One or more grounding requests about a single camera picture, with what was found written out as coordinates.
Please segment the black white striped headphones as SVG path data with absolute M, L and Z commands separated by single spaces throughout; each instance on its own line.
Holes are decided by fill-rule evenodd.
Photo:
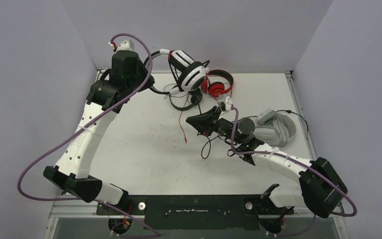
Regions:
M 205 81 L 209 72 L 209 60 L 204 62 L 196 61 L 183 50 L 160 49 L 153 52 L 151 56 L 145 59 L 145 67 L 148 68 L 150 61 L 161 55 L 167 56 L 168 65 L 176 85 L 168 92 L 159 91 L 152 86 L 150 88 L 152 92 L 160 95 L 174 95 L 180 92 L 192 92 L 197 90 L 197 88 L 199 88 Z

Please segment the grey white headphones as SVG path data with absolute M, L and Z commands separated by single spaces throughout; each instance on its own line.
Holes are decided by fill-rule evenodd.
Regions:
M 253 121 L 254 136 L 271 146 L 284 147 L 296 135 L 294 121 L 271 108 L 261 112 Z

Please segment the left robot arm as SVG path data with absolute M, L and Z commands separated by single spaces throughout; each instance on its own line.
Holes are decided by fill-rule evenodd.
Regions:
M 115 213 L 125 213 L 129 207 L 128 192 L 91 176 L 91 164 L 106 130 L 122 106 L 153 84 L 154 79 L 134 51 L 132 41 L 128 39 L 117 45 L 111 68 L 90 88 L 74 138 L 69 140 L 56 164 L 44 169 L 44 177 L 84 202 L 109 203 Z

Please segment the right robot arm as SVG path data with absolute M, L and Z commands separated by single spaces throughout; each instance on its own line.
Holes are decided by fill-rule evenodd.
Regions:
M 321 218 L 336 215 L 334 209 L 347 198 L 348 189 L 331 165 L 322 157 L 306 159 L 281 151 L 255 136 L 256 123 L 239 118 L 229 97 L 217 106 L 186 119 L 199 134 L 216 133 L 230 143 L 230 151 L 243 161 L 270 169 L 295 182 L 296 189 L 274 188 L 264 194 L 262 208 L 274 213 L 282 207 L 304 207 Z

